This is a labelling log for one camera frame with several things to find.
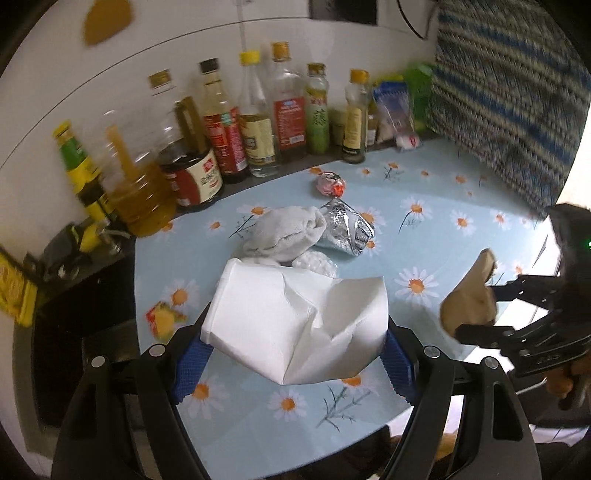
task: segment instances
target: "daisy print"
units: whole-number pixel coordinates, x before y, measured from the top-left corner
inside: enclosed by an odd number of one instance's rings
[[[460,230],[464,236],[471,236],[476,230],[474,220],[468,217],[465,213],[453,210],[451,219],[452,223],[456,226],[456,229]]]
[[[468,182],[468,177],[462,173],[456,173],[453,175],[453,181],[455,181],[458,185],[465,185]]]
[[[429,297],[437,298],[438,293],[432,291],[434,287],[438,287],[439,283],[435,281],[433,275],[427,275],[427,271],[418,271],[414,267],[412,271],[404,269],[398,274],[400,278],[395,278],[394,281],[404,287],[398,290],[395,295],[403,298],[416,306],[430,307],[431,300]]]
[[[373,171],[373,170],[370,170],[370,169],[369,169],[369,168],[367,168],[367,167],[358,168],[358,169],[357,169],[357,173],[358,173],[358,174],[359,174],[361,177],[363,177],[363,178],[365,178],[365,179],[368,179],[368,178],[370,178],[370,177],[373,177],[373,176],[374,176],[374,171]]]
[[[422,200],[415,200],[414,197],[409,197],[403,200],[400,204],[400,208],[405,209],[407,214],[400,224],[398,233],[400,233],[400,230],[402,230],[402,227],[405,225],[413,226],[416,225],[416,223],[420,223],[425,219],[433,217],[431,209],[425,205],[425,202]]]
[[[418,176],[424,181],[430,181],[433,178],[433,174],[428,170],[420,170]]]
[[[187,315],[191,308],[199,307],[199,286],[194,280],[175,280],[164,288],[162,301]]]
[[[511,225],[506,213],[498,210],[491,210],[492,221],[495,222],[501,230],[510,230]]]
[[[211,220],[205,226],[205,231],[208,235],[216,235],[224,231],[224,222],[222,220]]]
[[[363,394],[371,392],[379,396],[377,391],[379,382],[376,381],[374,377],[365,372],[361,372],[358,375],[355,375],[351,378],[343,378],[339,381],[341,383],[341,386],[346,387],[351,393]]]
[[[293,388],[282,388],[279,392],[273,392],[267,408],[275,410],[273,417],[276,420],[295,421],[306,416],[308,404],[303,395],[300,395]]]
[[[367,220],[369,223],[371,223],[374,226],[375,231],[377,233],[382,233],[380,227],[386,226],[386,220],[384,220],[384,217],[382,216],[382,212],[380,212],[379,210],[376,210],[373,207],[369,207],[369,208],[353,207],[353,209],[355,211],[359,212],[359,214],[365,220]]]
[[[365,251],[369,254],[370,257],[373,257],[374,255],[379,255],[381,249],[382,245],[380,244],[380,242],[378,242],[378,240],[375,237],[368,241],[367,245],[365,245]]]
[[[169,223],[164,225],[159,232],[156,233],[155,238],[157,242],[168,242],[172,236],[178,231],[178,223],[171,220]]]
[[[384,165],[384,172],[384,180],[397,181],[400,179],[400,175],[404,173],[404,170],[398,163],[391,161]]]
[[[202,378],[190,395],[187,408],[189,417],[195,419],[201,414],[205,420],[211,420],[212,409],[224,411],[223,400],[227,398],[228,392],[223,384],[218,383],[217,375],[212,375],[206,380]]]
[[[271,209],[268,207],[264,207],[263,205],[242,205],[241,207],[238,207],[236,211],[243,215],[252,215],[254,217],[260,217],[261,215],[267,213],[269,210]]]

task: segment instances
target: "human hand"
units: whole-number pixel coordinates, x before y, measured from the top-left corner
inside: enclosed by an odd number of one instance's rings
[[[591,353],[571,364],[547,371],[545,373],[546,390],[560,399],[566,398],[574,387],[573,377],[589,373],[591,373]]]

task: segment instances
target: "red label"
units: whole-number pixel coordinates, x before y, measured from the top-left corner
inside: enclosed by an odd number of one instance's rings
[[[177,203],[184,207],[201,205],[222,188],[222,177],[212,151],[195,165],[165,175],[177,196]]]
[[[225,174],[237,173],[247,167],[237,118],[238,108],[233,108],[229,113],[204,117],[217,162]]]
[[[306,143],[304,97],[275,102],[279,148],[285,150]]]

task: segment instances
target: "floral tablecloth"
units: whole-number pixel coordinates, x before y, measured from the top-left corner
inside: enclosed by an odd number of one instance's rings
[[[336,161],[276,179],[139,239],[135,299],[141,350],[159,343],[145,316],[156,302],[166,301],[189,323],[197,319],[226,261],[259,216],[276,207],[325,203],[313,184],[322,170],[346,179],[343,199],[376,227],[375,240],[360,257],[326,251],[339,276],[384,276],[394,321],[412,328],[423,344],[465,358],[470,348],[439,326],[439,303],[486,247],[499,259],[491,282],[504,283],[526,270],[535,255],[537,223],[476,158],[446,140],[428,141],[410,153],[373,152],[360,166]],[[280,387],[214,351],[178,411],[213,480],[240,480],[335,453],[407,407],[379,359],[354,378]]]

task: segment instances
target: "vinegar bottle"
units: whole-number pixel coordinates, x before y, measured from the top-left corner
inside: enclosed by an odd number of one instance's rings
[[[274,119],[281,158],[298,160],[306,156],[306,112],[302,79],[291,68],[287,42],[272,44],[274,73],[271,79]]]

